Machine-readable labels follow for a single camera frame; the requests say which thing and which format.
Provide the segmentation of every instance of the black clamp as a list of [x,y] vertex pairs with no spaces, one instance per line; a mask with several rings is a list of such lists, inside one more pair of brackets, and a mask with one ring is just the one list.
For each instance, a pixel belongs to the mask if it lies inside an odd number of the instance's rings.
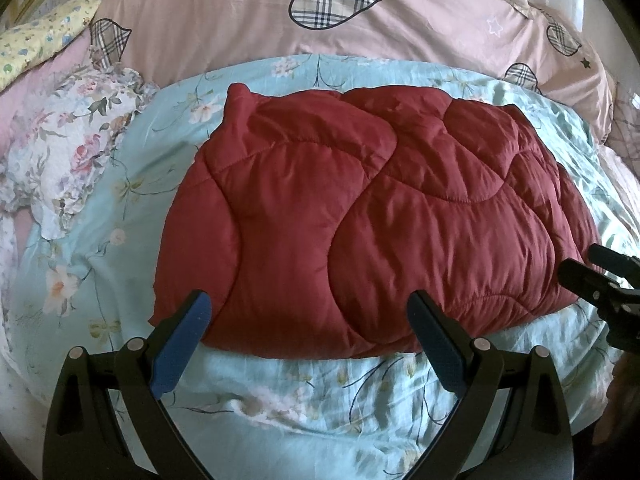
[[[146,340],[133,338],[105,354],[72,348],[49,410],[44,480],[212,480],[160,401],[177,385],[210,320],[209,297],[194,291]],[[158,474],[130,456],[108,390],[120,390]]]
[[[572,440],[556,368],[547,349],[529,354],[471,339],[424,291],[408,301],[408,317],[455,409],[406,480],[570,480]],[[49,412],[44,480],[212,480],[169,418],[160,398],[172,391],[211,318],[209,298],[195,291],[148,340],[118,352],[71,349]],[[485,462],[460,473],[498,389],[510,388]],[[108,390],[120,390],[135,430],[158,472],[136,465]]]
[[[498,350],[471,339],[423,290],[408,302],[408,317],[442,386],[458,402],[429,449],[404,480],[572,480],[569,417],[549,351]],[[486,459],[460,473],[499,389],[510,388],[506,409]]]
[[591,303],[609,326],[607,342],[620,350],[640,354],[640,259],[593,244],[589,261],[626,279],[633,288],[621,288],[604,274],[575,260],[558,267],[558,282]]

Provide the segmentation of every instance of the pink duvet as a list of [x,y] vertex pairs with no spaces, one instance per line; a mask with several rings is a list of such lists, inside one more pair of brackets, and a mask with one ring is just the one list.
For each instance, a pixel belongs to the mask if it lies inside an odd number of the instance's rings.
[[92,27],[105,62],[160,86],[307,52],[421,60],[541,92],[602,139],[611,94],[600,58],[548,12],[533,16],[503,0],[103,0]]

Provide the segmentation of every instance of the bedsheet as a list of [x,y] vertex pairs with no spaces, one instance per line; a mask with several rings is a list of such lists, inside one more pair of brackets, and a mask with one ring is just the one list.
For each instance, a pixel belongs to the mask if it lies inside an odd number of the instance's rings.
[[[217,70],[158,93],[127,131],[68,237],[49,242],[37,228],[31,232],[2,353],[44,404],[69,348],[110,351],[150,333],[146,320],[164,217],[198,146],[219,125],[233,82],[267,95],[436,86],[458,98],[516,104],[569,172],[603,243],[640,254],[638,233],[631,232],[633,222],[621,221],[628,213],[598,163],[588,125],[535,92],[436,64],[355,57],[293,56]],[[51,301],[68,301],[66,316],[44,314]],[[594,308],[580,301],[490,339],[515,351],[550,348],[577,432],[596,420],[606,402],[619,352],[605,336]],[[134,457],[150,466],[123,403],[114,401]],[[216,478],[396,480],[440,429],[454,398],[421,354],[283,361],[200,346],[164,401]],[[498,418],[496,410],[469,465],[489,446]]]
[[630,232],[640,233],[640,182],[623,158],[609,146],[598,146],[598,158],[602,169],[613,183],[620,200],[634,222]]

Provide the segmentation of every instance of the red quilted comforter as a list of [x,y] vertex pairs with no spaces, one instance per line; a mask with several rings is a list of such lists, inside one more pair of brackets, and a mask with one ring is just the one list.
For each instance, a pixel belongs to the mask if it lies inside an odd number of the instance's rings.
[[209,293],[204,343],[271,358],[418,351],[427,290],[473,336],[575,301],[556,280],[598,235],[515,106],[434,88],[228,91],[166,218],[151,323]]

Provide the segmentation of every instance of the star print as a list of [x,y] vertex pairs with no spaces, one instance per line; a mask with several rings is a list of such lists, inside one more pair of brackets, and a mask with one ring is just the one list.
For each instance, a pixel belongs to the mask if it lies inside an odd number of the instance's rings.
[[490,20],[486,20],[486,22],[489,25],[489,34],[493,34],[494,36],[498,36],[498,38],[500,38],[500,34],[504,29],[502,28],[502,26],[500,26],[498,20],[496,20],[494,17]]

